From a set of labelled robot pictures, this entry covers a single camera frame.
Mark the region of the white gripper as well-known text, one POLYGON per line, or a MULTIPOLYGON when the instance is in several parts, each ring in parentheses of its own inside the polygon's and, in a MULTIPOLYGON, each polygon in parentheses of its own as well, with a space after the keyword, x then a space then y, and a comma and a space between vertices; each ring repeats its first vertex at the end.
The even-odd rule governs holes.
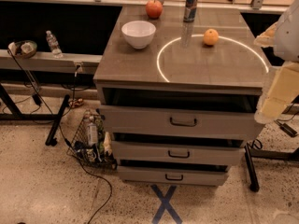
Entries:
POLYGON ((274 53, 284 61, 280 67, 270 67, 263 82, 254 119, 266 124, 277 119, 299 95, 299 4, 288 9, 253 42, 261 48, 274 45, 274 53))

